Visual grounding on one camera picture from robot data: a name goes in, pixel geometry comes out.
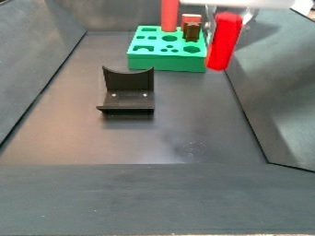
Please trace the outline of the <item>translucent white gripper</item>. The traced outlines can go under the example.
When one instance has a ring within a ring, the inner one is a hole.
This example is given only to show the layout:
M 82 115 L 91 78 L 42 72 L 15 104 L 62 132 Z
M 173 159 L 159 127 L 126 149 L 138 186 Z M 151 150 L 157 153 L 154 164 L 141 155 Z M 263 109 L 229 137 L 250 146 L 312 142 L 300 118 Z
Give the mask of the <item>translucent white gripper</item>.
M 290 9 L 296 0 L 181 0 L 183 5 L 203 6 L 210 21 L 218 7 L 245 10 L 245 22 L 249 22 L 259 9 Z

